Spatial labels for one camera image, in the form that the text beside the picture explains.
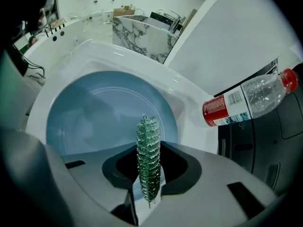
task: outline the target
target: black cable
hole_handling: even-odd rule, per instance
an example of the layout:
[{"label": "black cable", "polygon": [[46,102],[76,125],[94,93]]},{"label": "black cable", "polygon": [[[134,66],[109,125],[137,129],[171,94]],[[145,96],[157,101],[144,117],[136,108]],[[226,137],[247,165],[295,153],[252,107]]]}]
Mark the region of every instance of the black cable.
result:
[{"label": "black cable", "polygon": [[21,57],[22,57],[30,66],[36,67],[36,68],[31,68],[31,67],[29,67],[30,69],[38,69],[38,68],[40,68],[40,69],[42,69],[42,71],[43,71],[43,76],[45,76],[45,68],[44,68],[43,66],[39,66],[39,65],[37,65],[37,64],[32,63],[28,58],[26,58],[26,57],[24,56],[24,54],[21,53],[20,50],[18,50],[18,49],[16,48],[15,45],[13,45],[13,47],[20,53]]}]

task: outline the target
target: bottle label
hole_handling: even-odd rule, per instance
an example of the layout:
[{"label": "bottle label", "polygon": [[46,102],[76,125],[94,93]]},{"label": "bottle label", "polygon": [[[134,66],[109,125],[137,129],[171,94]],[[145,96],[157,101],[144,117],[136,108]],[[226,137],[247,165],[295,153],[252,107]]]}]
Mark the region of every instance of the bottle label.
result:
[{"label": "bottle label", "polygon": [[241,86],[205,102],[203,115],[210,126],[226,125],[251,119]]}]

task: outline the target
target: glass tower ornament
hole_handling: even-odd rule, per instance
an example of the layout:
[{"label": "glass tower ornament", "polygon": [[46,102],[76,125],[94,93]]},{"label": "glass tower ornament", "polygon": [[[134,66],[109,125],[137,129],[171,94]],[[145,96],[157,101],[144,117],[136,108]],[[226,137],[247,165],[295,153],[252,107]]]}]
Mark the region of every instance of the glass tower ornament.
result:
[{"label": "glass tower ornament", "polygon": [[143,197],[151,202],[157,197],[161,182],[159,120],[142,116],[137,125],[137,157]]}]

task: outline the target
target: marble counter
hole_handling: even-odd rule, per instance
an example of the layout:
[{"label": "marble counter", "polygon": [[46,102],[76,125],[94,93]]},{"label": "marble counter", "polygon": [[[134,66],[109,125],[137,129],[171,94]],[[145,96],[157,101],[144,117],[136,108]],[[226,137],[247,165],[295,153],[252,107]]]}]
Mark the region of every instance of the marble counter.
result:
[{"label": "marble counter", "polygon": [[113,44],[145,55],[163,64],[175,45],[177,38],[168,30],[158,28],[145,16],[133,19],[115,17],[113,19]]},{"label": "marble counter", "polygon": [[140,21],[140,22],[144,22],[148,25],[152,25],[152,26],[155,26],[157,28],[164,28],[164,29],[169,29],[170,25],[166,24],[166,23],[163,23],[161,21],[158,21],[154,18],[151,18],[151,17],[146,17],[146,16],[143,16],[143,15],[126,15],[126,16],[120,16],[120,17],[124,17],[124,18],[129,18],[129,19],[132,19],[132,20],[137,20],[137,21]]}]

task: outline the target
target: black slot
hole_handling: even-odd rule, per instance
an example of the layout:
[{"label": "black slot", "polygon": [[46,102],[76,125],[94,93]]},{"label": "black slot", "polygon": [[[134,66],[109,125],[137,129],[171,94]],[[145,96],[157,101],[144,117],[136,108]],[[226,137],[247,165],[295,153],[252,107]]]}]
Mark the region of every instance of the black slot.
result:
[{"label": "black slot", "polygon": [[275,188],[275,183],[276,183],[279,168],[280,168],[280,164],[270,165],[268,168],[266,184],[272,189]]},{"label": "black slot", "polygon": [[240,150],[250,150],[252,149],[252,144],[241,144],[241,145],[234,145],[233,150],[240,151]]},{"label": "black slot", "polygon": [[[161,195],[183,194],[196,184],[202,174],[199,161],[191,155],[161,141],[160,164],[166,184]],[[131,190],[138,176],[137,145],[107,159],[104,176],[114,187]]]},{"label": "black slot", "polygon": [[71,169],[71,168],[74,168],[74,167],[77,167],[77,166],[81,166],[81,165],[84,165],[85,162],[84,161],[72,161],[72,162],[69,162],[69,163],[65,163],[65,166],[67,169]]},{"label": "black slot", "polygon": [[47,36],[47,38],[48,38],[49,36],[48,36],[48,34],[47,34],[47,31],[46,31],[46,29],[45,29],[44,31],[45,31],[45,33],[46,33],[46,36]]},{"label": "black slot", "polygon": [[227,187],[247,215],[248,219],[255,217],[264,210],[261,203],[254,195],[240,182],[228,184]]},{"label": "black slot", "polygon": [[133,191],[129,190],[125,203],[117,206],[111,213],[127,223],[138,226],[138,217],[135,212]]}]

